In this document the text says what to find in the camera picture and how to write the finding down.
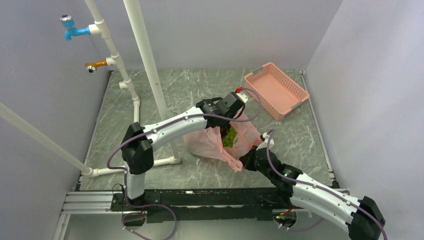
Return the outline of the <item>pink plastic bag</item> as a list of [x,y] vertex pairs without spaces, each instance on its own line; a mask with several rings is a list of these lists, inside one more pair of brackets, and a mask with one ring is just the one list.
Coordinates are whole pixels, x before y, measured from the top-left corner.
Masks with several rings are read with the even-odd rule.
[[241,172],[243,164],[240,158],[246,155],[252,147],[260,145],[263,141],[257,128],[247,121],[247,116],[242,114],[242,122],[230,122],[227,135],[220,127],[191,132],[183,136],[190,154],[210,159],[221,160],[237,172]]

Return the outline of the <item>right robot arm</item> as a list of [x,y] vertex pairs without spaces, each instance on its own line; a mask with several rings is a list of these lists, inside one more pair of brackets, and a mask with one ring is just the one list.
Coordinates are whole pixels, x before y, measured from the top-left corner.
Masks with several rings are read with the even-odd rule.
[[386,221],[372,198],[357,198],[332,189],[282,163],[266,148],[253,147],[240,161],[244,169],[260,172],[278,189],[275,200],[280,207],[293,205],[311,211],[347,232],[351,240],[386,237]]

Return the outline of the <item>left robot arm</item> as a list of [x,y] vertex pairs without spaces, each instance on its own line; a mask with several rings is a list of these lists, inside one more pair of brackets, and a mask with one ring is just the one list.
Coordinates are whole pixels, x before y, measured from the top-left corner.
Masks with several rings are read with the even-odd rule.
[[237,119],[244,108],[245,101],[236,92],[230,92],[224,98],[203,99],[183,113],[159,123],[131,124],[122,140],[127,145],[121,149],[127,171],[124,204],[131,210],[145,204],[145,177],[154,166],[155,151],[195,131],[213,127],[227,129],[229,120]]

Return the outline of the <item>green fake grapes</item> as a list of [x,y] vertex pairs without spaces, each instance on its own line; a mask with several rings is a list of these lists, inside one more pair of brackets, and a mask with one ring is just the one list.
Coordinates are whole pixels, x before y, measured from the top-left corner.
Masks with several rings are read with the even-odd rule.
[[237,134],[236,129],[231,126],[221,138],[222,146],[232,148],[237,141]]

